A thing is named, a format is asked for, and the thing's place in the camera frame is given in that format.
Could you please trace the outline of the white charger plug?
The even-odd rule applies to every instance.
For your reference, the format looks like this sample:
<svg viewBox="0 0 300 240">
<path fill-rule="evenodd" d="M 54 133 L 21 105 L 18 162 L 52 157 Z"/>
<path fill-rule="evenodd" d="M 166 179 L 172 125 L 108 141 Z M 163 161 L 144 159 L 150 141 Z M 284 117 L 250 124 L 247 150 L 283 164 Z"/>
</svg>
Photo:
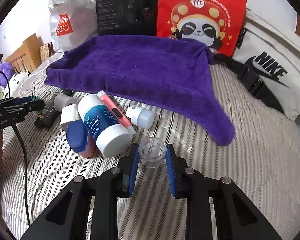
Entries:
<svg viewBox="0 0 300 240">
<path fill-rule="evenodd" d="M 63 131 L 66 131 L 70 123 L 80 120 L 81 117 L 78 112 L 78 105 L 72 104 L 62 108 L 60 127 Z"/>
</svg>

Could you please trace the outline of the black headset box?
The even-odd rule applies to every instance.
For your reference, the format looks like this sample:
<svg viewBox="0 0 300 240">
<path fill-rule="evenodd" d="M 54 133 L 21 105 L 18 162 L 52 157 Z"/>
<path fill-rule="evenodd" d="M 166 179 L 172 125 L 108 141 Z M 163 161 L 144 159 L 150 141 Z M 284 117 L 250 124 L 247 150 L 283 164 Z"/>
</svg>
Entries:
<svg viewBox="0 0 300 240">
<path fill-rule="evenodd" d="M 100 35 L 157 34 L 158 0 L 95 0 Z"/>
</svg>

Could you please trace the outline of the white Miniso bag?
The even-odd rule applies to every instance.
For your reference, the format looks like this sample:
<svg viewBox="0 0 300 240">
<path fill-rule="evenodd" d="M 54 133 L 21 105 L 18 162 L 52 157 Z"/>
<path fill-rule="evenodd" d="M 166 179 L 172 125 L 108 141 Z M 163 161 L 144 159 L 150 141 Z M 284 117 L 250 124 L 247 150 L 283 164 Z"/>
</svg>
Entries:
<svg viewBox="0 0 300 240">
<path fill-rule="evenodd" d="M 54 51 L 75 49 L 97 31 L 94 0 L 49 0 L 49 12 Z"/>
</svg>

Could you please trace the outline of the grey white adapter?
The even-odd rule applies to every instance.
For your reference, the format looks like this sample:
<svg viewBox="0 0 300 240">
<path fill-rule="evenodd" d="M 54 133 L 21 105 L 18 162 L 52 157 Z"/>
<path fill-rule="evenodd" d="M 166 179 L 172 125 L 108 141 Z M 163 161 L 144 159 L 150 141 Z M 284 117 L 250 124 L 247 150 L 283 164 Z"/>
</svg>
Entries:
<svg viewBox="0 0 300 240">
<path fill-rule="evenodd" d="M 77 100 L 66 94 L 58 94 L 53 102 L 53 107 L 56 111 L 61 112 L 62 109 L 69 105 L 76 105 Z"/>
</svg>

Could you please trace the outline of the small white bottle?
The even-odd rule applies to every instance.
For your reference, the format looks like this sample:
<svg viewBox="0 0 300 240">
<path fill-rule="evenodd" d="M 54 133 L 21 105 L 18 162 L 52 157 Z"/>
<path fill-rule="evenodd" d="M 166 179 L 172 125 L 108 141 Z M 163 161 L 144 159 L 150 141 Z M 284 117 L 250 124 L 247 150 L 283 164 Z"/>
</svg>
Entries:
<svg viewBox="0 0 300 240">
<path fill-rule="evenodd" d="M 155 119 L 155 113 L 138 107 L 129 107 L 126 110 L 126 116 L 130 118 L 130 122 L 143 129 L 150 129 Z"/>
</svg>

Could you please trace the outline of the red panda paper bag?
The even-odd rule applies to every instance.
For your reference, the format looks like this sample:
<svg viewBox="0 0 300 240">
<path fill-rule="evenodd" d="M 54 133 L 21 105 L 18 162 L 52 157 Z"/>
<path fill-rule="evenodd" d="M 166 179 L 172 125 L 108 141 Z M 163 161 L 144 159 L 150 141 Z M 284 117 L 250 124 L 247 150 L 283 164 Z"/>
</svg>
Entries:
<svg viewBox="0 0 300 240">
<path fill-rule="evenodd" d="M 247 0 L 158 0 L 157 36 L 188 38 L 231 56 Z"/>
</svg>

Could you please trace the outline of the black gold tube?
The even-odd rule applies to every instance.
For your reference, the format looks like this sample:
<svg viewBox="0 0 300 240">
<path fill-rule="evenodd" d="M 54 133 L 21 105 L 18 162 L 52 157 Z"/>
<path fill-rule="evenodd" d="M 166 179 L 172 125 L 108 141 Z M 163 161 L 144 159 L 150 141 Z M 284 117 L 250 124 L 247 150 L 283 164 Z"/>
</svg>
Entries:
<svg viewBox="0 0 300 240">
<path fill-rule="evenodd" d="M 55 110 L 53 104 L 56 96 L 61 94 L 61 92 L 55 92 L 51 98 L 45 103 L 44 108 L 41 110 L 37 116 L 34 125 L 37 128 L 51 128 L 55 123 L 55 120 L 59 117 L 59 112 Z"/>
</svg>

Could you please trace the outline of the patterned notebook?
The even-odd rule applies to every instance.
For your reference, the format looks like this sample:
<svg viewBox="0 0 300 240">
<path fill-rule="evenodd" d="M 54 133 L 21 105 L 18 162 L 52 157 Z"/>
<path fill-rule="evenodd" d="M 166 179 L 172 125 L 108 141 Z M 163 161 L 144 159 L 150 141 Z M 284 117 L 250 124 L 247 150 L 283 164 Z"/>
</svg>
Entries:
<svg viewBox="0 0 300 240">
<path fill-rule="evenodd" d="M 54 49 L 53 49 L 53 44 L 52 44 L 52 42 L 40 46 L 39 52 L 40 52 L 40 60 L 41 60 L 41 63 L 43 63 L 43 62 L 46 61 L 49 57 L 51 57 L 52 55 L 55 54 L 55 51 L 54 51 Z"/>
</svg>

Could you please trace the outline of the pink pen device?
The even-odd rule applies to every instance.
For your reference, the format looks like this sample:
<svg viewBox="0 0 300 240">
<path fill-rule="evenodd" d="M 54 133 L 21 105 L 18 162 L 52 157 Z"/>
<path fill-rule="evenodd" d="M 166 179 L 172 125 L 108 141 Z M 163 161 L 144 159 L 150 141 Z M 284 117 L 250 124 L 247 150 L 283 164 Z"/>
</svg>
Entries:
<svg viewBox="0 0 300 240">
<path fill-rule="evenodd" d="M 132 135 L 132 137 L 135 137 L 136 131 L 133 128 L 131 122 L 123 114 L 119 107 L 115 105 L 115 103 L 113 102 L 113 100 L 111 100 L 108 94 L 104 90 L 101 90 L 97 93 L 97 96 L 108 107 L 111 113 L 113 113 L 113 115 L 118 119 L 119 123 L 126 128 L 126 130 Z"/>
</svg>

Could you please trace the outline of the white blue balm bottle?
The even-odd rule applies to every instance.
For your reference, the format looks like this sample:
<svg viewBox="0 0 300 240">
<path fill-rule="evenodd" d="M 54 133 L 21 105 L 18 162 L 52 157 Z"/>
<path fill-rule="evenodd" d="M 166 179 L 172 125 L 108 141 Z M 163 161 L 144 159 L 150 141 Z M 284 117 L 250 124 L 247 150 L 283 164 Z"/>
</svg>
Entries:
<svg viewBox="0 0 300 240">
<path fill-rule="evenodd" d="M 121 154 L 132 142 L 132 135 L 97 95 L 84 96 L 78 103 L 78 112 L 104 157 L 112 158 Z"/>
</svg>

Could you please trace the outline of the purple towel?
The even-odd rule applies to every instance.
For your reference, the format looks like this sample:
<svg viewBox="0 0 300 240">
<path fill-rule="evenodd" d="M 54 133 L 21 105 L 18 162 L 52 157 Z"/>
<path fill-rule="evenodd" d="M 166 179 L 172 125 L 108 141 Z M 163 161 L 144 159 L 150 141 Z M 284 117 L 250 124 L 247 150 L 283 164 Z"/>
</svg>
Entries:
<svg viewBox="0 0 300 240">
<path fill-rule="evenodd" d="M 45 84 L 107 94 L 179 113 L 221 146 L 235 128 L 215 97 L 210 49 L 191 39 L 105 35 L 87 39 L 49 64 Z"/>
</svg>

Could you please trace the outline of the green binder clip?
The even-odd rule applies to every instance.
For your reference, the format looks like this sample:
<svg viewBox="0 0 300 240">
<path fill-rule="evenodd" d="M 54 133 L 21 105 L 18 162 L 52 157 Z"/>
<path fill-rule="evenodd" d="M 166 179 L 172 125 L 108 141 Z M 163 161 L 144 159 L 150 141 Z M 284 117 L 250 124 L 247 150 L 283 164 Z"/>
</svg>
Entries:
<svg viewBox="0 0 300 240">
<path fill-rule="evenodd" d="M 32 94 L 31 94 L 31 99 L 32 101 L 37 101 L 39 98 L 35 95 L 35 90 L 36 90 L 36 83 L 32 83 Z"/>
</svg>

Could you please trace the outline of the white Nike bag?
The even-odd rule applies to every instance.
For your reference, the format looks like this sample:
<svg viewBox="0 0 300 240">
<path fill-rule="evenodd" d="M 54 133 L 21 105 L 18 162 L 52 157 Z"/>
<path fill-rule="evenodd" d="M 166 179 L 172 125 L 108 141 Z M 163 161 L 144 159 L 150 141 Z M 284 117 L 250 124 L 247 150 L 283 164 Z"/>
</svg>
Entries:
<svg viewBox="0 0 300 240">
<path fill-rule="evenodd" d="M 252 11 L 246 12 L 241 44 L 234 60 L 259 70 L 258 77 L 274 94 L 290 120 L 300 115 L 300 37 Z"/>
</svg>

